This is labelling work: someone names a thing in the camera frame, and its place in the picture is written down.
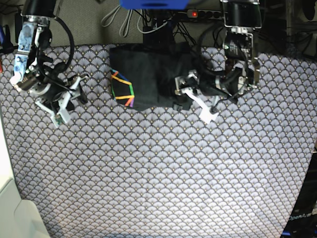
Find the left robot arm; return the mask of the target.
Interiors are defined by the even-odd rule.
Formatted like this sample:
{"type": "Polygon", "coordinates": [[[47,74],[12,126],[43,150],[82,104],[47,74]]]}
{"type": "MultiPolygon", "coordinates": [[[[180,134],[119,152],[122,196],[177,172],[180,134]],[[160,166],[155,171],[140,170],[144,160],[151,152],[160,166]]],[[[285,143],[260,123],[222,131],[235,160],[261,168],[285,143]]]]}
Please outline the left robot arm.
{"type": "Polygon", "coordinates": [[[175,78],[175,94],[187,95],[200,107],[199,118],[210,123],[219,114],[217,105],[224,101],[237,104],[238,99],[257,88],[260,66],[254,31],[261,29],[262,17],[258,0],[222,0],[223,23],[214,24],[199,37],[194,51],[195,68],[187,76],[175,78]],[[208,67],[201,44],[205,36],[223,27],[226,30],[222,48],[225,68],[208,67]]]}

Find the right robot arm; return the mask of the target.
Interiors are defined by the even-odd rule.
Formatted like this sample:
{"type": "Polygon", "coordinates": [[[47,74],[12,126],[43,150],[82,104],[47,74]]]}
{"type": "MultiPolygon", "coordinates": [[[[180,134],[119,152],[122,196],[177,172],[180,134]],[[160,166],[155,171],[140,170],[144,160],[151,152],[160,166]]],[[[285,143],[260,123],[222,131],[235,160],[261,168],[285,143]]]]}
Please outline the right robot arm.
{"type": "Polygon", "coordinates": [[[73,35],[63,20],[58,17],[54,0],[28,0],[21,15],[26,18],[18,37],[18,48],[14,59],[14,74],[11,85],[19,92],[29,92],[38,98],[36,105],[50,115],[55,127],[68,123],[74,110],[72,100],[87,103],[87,96],[80,83],[87,75],[73,76],[66,81],[59,78],[71,65],[75,44],[73,35]],[[51,45],[50,21],[58,22],[68,35],[70,52],[67,62],[49,67],[53,59],[44,51],[51,45]]]}

